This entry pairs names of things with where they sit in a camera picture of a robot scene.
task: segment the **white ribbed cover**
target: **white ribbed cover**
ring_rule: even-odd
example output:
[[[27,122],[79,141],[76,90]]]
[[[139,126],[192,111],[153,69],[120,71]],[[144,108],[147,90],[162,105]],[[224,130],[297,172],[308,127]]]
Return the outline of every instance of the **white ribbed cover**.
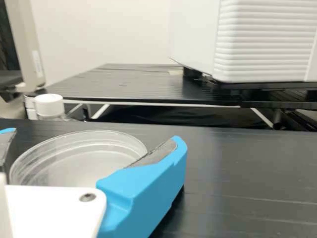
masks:
[[[317,31],[317,0],[221,0],[213,77],[303,81]]]

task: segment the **black table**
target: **black table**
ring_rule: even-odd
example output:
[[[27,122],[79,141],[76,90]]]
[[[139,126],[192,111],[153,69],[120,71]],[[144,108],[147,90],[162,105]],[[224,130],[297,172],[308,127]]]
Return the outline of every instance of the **black table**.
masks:
[[[317,134],[0,119],[0,128],[12,126],[16,156],[78,130],[127,132],[148,149],[180,135],[189,147],[186,183],[153,237],[317,237]]]
[[[310,90],[302,88],[301,83],[270,83],[258,90],[249,84],[211,85],[183,80],[181,70],[174,65],[106,64],[28,94],[27,98],[31,101],[38,94],[56,93],[66,100],[112,105],[317,109],[317,83],[305,84]]]

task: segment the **petri dish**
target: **petri dish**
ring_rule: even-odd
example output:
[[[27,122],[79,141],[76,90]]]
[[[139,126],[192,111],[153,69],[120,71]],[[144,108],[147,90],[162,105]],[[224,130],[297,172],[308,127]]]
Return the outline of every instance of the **petri dish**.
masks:
[[[19,156],[10,184],[95,187],[99,179],[147,153],[137,138],[122,132],[88,130],[46,140]]]

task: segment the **metal screw head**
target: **metal screw head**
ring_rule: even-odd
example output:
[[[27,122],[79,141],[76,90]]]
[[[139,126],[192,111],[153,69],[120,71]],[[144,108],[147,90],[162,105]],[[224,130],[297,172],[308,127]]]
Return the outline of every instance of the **metal screw head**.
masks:
[[[82,195],[79,200],[81,202],[91,202],[93,201],[97,196],[94,195],[93,193],[85,193],[84,195]]]

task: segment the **white label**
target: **white label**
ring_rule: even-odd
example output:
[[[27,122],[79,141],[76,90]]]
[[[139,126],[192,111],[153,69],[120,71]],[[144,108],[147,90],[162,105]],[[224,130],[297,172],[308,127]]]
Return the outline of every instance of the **white label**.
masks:
[[[33,55],[33,61],[34,61],[36,75],[38,78],[42,78],[44,76],[44,74],[43,74],[43,68],[42,68],[40,54],[38,51],[32,51],[32,55]]]

